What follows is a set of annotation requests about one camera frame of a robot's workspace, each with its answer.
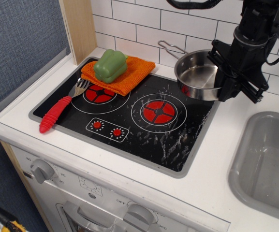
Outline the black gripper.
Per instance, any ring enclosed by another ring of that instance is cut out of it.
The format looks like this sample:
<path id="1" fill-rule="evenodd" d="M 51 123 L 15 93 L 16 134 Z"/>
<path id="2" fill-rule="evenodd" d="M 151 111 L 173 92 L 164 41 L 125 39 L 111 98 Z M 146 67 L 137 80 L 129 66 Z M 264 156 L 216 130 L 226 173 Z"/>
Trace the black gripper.
<path id="1" fill-rule="evenodd" d="M 253 103 L 263 98 L 268 83 L 262 73 L 265 62 L 264 46 L 251 46 L 238 40 L 228 45 L 213 40 L 208 58 L 218 67 L 214 88 L 221 88 L 219 101 L 225 102 L 243 92 Z"/>

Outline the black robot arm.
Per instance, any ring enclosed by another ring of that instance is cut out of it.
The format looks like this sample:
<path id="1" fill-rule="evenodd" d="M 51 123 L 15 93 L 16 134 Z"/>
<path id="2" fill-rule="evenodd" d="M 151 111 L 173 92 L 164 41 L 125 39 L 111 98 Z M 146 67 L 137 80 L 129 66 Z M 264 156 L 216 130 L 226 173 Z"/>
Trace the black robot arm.
<path id="1" fill-rule="evenodd" d="M 263 64 L 273 66 L 279 62 L 279 58 L 267 60 L 279 40 L 279 0 L 245 0 L 241 16 L 232 44 L 214 40 L 208 58 L 218 67 L 214 87 L 219 101 L 243 92 L 258 103 L 269 88 Z"/>

